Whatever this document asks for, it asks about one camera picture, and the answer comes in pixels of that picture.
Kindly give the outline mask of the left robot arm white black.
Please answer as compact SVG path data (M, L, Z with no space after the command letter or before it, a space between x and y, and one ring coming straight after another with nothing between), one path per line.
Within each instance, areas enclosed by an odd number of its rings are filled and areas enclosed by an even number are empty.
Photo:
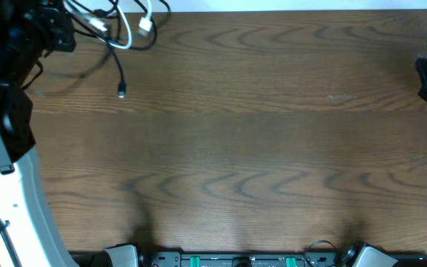
M0 1L0 264L73 266L42 189L30 128L31 70L71 52L73 23L61 1Z

